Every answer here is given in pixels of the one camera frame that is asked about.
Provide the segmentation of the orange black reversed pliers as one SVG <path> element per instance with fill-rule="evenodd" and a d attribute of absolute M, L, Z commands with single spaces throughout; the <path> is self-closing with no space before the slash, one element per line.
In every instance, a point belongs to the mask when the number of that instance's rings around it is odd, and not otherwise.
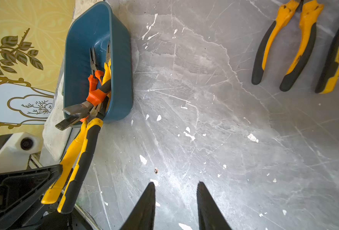
<path fill-rule="evenodd" d="M 99 89 L 89 92 L 85 102 L 63 108 L 64 113 L 69 117 L 57 123 L 55 127 L 63 131 L 81 119 L 87 118 L 92 113 L 91 110 L 105 100 L 111 91 L 111 86 L 111 80 L 108 80 Z"/>

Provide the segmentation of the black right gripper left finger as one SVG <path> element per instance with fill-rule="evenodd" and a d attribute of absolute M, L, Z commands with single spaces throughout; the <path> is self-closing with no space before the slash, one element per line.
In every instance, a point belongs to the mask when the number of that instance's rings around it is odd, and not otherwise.
<path fill-rule="evenodd" d="M 153 230 L 156 209 L 156 189 L 150 182 L 121 230 Z"/>

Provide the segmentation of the teal plastic storage box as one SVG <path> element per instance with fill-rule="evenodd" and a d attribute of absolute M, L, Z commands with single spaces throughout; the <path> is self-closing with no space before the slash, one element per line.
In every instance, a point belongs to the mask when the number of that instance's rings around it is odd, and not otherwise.
<path fill-rule="evenodd" d="M 63 105 L 80 104 L 88 96 L 90 48 L 95 48 L 99 69 L 111 53 L 112 93 L 104 123 L 125 118 L 133 105 L 130 36 L 110 5 L 98 2 L 76 19 L 67 36 Z"/>

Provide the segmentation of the yellow long-nose pliers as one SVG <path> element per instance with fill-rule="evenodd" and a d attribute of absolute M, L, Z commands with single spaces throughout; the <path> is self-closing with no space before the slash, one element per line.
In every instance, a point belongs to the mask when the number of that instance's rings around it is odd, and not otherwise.
<path fill-rule="evenodd" d="M 267 63 L 269 53 L 273 50 L 295 55 L 281 79 L 279 89 L 287 92 L 293 87 L 312 55 L 317 37 L 317 21 L 323 9 L 324 5 L 318 1 L 288 1 L 281 4 L 276 18 L 258 46 L 251 75 L 253 85 L 262 82 L 264 72 L 270 66 Z M 291 38 L 272 49 L 274 40 L 285 27 L 291 29 L 290 33 L 283 33 L 279 38 L 286 38 L 287 35 Z"/>

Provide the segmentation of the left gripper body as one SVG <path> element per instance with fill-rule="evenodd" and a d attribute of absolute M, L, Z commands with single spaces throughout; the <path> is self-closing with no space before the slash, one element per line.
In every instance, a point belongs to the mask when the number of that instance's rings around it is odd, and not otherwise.
<path fill-rule="evenodd" d="M 70 230 L 70 214 L 41 203 L 62 166 L 0 173 L 0 230 Z"/>

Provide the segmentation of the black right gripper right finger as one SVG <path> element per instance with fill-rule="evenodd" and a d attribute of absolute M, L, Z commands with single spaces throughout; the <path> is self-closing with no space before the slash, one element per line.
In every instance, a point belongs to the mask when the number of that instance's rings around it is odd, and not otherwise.
<path fill-rule="evenodd" d="M 200 230 L 231 230 L 204 182 L 197 185 L 197 207 Z"/>

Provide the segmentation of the yellow black large pliers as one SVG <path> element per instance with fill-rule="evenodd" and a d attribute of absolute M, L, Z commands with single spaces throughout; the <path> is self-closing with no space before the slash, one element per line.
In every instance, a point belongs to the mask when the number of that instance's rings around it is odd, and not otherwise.
<path fill-rule="evenodd" d="M 99 132 L 103 126 L 107 104 L 102 102 L 93 106 L 89 102 L 64 108 L 69 119 L 84 119 L 80 132 L 71 142 L 65 156 L 60 162 L 62 173 L 45 192 L 41 203 L 54 204 L 59 201 L 57 211 L 61 214 L 71 213 L 93 159 Z"/>

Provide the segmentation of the yellow black combination pliers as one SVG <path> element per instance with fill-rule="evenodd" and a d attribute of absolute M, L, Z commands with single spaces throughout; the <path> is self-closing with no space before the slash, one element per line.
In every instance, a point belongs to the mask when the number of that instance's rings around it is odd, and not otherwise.
<path fill-rule="evenodd" d="M 315 88 L 317 94 L 327 94 L 334 90 L 339 79 L 339 29 L 331 43 L 322 74 Z"/>

